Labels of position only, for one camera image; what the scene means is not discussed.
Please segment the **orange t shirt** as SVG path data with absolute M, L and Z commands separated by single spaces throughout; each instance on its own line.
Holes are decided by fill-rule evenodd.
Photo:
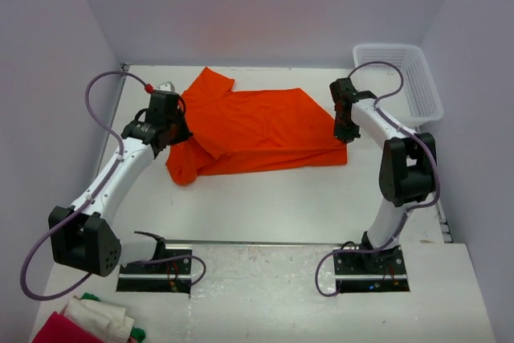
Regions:
M 193 135 L 166 161 L 177 185 L 200 176 L 347 164 L 331 116 L 305 91 L 234 87 L 235 80 L 206 67 L 182 93 Z

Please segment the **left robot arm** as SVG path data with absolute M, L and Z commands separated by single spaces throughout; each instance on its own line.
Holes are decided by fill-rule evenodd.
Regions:
M 56 263 L 102 277 L 117 265 L 139 263 L 150 273 L 165 267 L 161 237 L 143 231 L 116 235 L 112 223 L 135 181 L 159 153 L 191 137 L 185 110 L 176 92 L 151 93 L 149 106 L 125 126 L 120 144 L 93 183 L 69 207 L 57 206 L 50 213 Z

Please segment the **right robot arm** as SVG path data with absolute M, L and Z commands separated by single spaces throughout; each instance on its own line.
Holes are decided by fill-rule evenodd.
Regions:
M 435 173 L 435 140 L 416 133 L 377 106 L 371 91 L 357 91 L 352 80 L 338 79 L 329 86 L 335 108 L 334 137 L 349 144 L 365 131 L 381 149 L 378 185 L 382 202 L 361 244 L 352 250 L 368 273 L 386 265 L 385 251 L 399 244 L 399 235 L 414 210 L 433 204 L 439 189 Z

